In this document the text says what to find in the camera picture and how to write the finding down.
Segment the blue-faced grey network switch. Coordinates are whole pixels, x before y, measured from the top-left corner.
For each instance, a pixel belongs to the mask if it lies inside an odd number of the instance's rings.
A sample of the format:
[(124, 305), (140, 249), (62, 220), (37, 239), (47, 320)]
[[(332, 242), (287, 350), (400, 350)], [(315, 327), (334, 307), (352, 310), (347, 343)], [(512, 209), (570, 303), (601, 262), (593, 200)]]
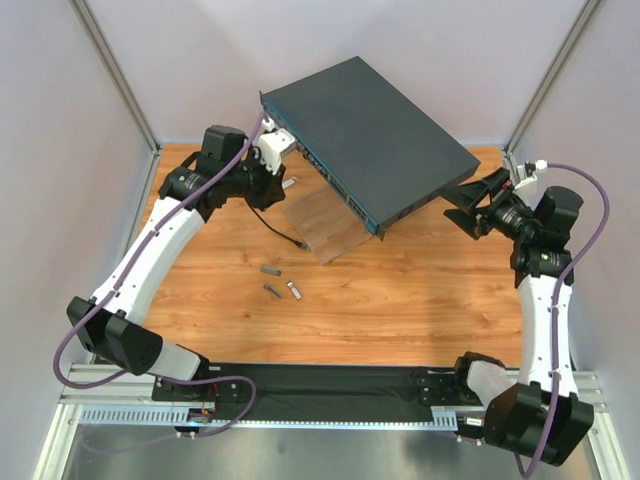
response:
[(260, 101), (378, 238), (480, 165), (359, 56), (265, 92)]

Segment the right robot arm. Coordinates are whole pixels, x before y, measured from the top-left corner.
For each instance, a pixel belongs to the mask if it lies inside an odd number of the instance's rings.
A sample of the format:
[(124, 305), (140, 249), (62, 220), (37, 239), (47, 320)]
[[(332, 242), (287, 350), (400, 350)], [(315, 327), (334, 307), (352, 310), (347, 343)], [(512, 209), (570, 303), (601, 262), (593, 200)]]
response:
[(475, 352), (459, 357), (454, 372), (485, 408), (485, 442), (530, 458), (519, 467), (528, 478), (540, 463), (566, 461), (591, 428), (594, 408), (579, 398), (568, 332), (575, 261), (566, 245), (583, 199), (551, 186), (530, 207), (523, 188), (499, 168), (443, 197), (452, 205), (445, 216), (471, 238), (497, 231), (513, 242), (510, 267), (523, 321), (518, 377), (511, 380), (500, 361)]

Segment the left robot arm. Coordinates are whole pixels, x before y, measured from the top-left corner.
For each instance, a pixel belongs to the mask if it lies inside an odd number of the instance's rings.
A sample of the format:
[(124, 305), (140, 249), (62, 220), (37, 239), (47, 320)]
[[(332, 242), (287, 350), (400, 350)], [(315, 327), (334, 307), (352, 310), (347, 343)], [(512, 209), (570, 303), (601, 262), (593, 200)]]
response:
[(264, 121), (251, 136), (211, 126), (201, 148), (166, 175), (147, 222), (120, 264), (89, 299), (67, 307), (74, 335), (90, 353), (134, 374), (192, 381), (203, 357), (144, 326), (158, 288), (178, 256), (227, 200), (256, 210), (284, 199), (282, 159), (294, 137)]

